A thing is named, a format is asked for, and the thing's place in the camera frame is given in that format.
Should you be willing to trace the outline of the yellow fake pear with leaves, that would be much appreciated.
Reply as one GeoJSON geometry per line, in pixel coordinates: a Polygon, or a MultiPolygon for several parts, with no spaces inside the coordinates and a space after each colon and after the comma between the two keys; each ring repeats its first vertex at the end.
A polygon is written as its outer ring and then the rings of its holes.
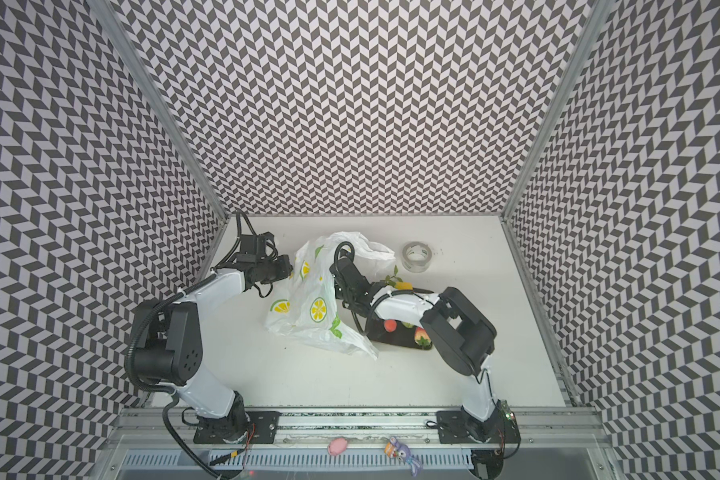
{"type": "Polygon", "coordinates": [[[390,275],[386,275],[383,279],[383,284],[392,287],[395,290],[413,290],[414,287],[410,282],[404,281],[399,275],[399,269],[397,266],[393,268],[390,275]]]}

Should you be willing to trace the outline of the white lemon-print plastic bag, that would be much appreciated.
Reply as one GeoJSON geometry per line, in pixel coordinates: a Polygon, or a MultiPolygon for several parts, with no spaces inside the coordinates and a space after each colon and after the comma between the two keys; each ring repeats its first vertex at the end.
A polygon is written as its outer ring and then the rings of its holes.
{"type": "Polygon", "coordinates": [[[290,277],[275,283],[264,326],[272,334],[304,345],[375,360],[377,348],[340,318],[341,304],[336,299],[330,267],[342,242],[352,244],[355,264],[367,277],[392,272],[394,251],[359,232],[336,232],[312,239],[296,252],[290,277]]]}

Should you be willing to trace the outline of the red fake strawberry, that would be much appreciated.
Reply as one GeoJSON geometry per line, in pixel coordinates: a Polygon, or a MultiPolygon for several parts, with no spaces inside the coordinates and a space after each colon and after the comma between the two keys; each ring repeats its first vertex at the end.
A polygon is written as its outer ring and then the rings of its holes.
{"type": "Polygon", "coordinates": [[[415,329],[414,342],[416,346],[422,350],[429,350],[432,348],[432,340],[427,332],[421,327],[417,327],[415,329]]]}

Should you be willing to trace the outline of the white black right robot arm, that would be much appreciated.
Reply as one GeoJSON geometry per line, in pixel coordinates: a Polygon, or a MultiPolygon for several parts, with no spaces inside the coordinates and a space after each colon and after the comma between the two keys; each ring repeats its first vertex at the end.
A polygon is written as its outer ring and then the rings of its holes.
{"type": "Polygon", "coordinates": [[[496,327],[457,288],[437,294],[421,288],[396,289],[384,281],[370,282],[349,257],[330,267],[336,297],[370,341],[404,348],[435,349],[445,364],[466,378],[459,420],[440,425],[455,439],[478,443],[515,437],[514,416],[501,406],[490,379],[489,360],[495,351],[496,327]]]}

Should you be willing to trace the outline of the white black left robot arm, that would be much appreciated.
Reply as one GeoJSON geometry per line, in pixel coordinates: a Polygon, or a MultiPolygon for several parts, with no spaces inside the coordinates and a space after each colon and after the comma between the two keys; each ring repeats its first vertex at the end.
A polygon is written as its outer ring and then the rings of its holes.
{"type": "Polygon", "coordinates": [[[197,284],[167,299],[144,301],[126,350],[125,371],[134,386],[162,392],[194,410],[198,443],[238,443],[251,421],[242,395],[225,386],[203,363],[201,325],[227,300],[260,285],[288,278],[293,266],[286,255],[222,263],[197,284]]]}

